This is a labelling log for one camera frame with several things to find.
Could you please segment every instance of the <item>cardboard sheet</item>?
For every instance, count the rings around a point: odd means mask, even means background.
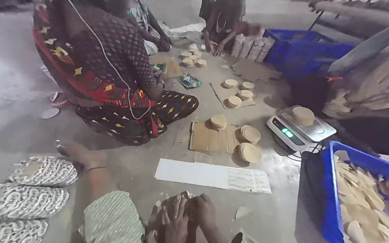
[[[255,169],[160,159],[155,178],[229,190],[271,194],[267,173]]]
[[[151,57],[149,58],[150,64],[162,64],[166,63],[166,77],[175,78],[178,76],[182,76],[183,73],[179,67],[179,63],[175,58],[170,57]]]
[[[233,109],[228,105],[227,98],[229,98],[229,96],[237,96],[238,92],[241,91],[240,90],[241,84],[242,81],[239,81],[238,85],[231,89],[224,88],[222,83],[210,83],[210,86],[211,88],[213,88],[216,97],[222,103],[223,107],[226,109]],[[254,105],[256,105],[256,102],[254,101],[253,97],[251,97],[248,100],[243,100],[239,108],[245,106],[254,106]]]
[[[241,59],[232,66],[235,75],[241,75],[242,78],[255,82],[256,80],[267,81],[270,78],[279,79],[282,75],[275,68],[258,62],[252,62],[248,59]]]
[[[238,128],[228,124],[226,129],[216,131],[211,127],[210,120],[192,123],[190,150],[208,154],[232,154],[240,143],[236,140]]]

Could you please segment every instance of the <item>white paper strip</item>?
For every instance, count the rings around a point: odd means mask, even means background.
[[[271,193],[267,173],[255,169],[160,159],[155,178],[237,191]]]

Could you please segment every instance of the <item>digital weighing scale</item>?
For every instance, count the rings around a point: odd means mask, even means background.
[[[316,146],[318,142],[336,133],[334,127],[317,117],[311,126],[300,124],[294,118],[295,107],[298,106],[279,111],[267,122],[267,126],[293,151],[303,151],[310,146]]]

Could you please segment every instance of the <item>green plastic packet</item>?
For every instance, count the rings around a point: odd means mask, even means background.
[[[186,90],[197,88],[202,84],[197,78],[190,74],[179,76],[176,79]]]

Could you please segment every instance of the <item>green digital display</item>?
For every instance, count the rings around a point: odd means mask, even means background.
[[[294,135],[287,128],[281,130],[287,137],[293,137]]]

